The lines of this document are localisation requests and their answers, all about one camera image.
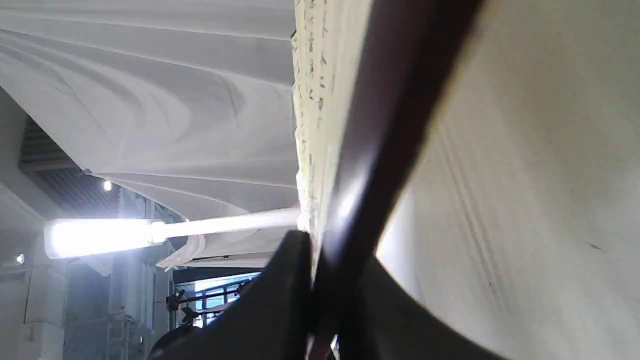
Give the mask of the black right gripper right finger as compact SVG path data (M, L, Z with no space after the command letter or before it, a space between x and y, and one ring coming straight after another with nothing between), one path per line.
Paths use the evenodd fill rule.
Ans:
M371 260L338 332L343 360L498 360L415 301Z

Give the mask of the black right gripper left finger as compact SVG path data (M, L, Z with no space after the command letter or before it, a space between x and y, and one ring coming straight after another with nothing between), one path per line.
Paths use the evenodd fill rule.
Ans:
M310 328L312 242L288 231L263 272L209 326L163 335L150 360L304 360Z

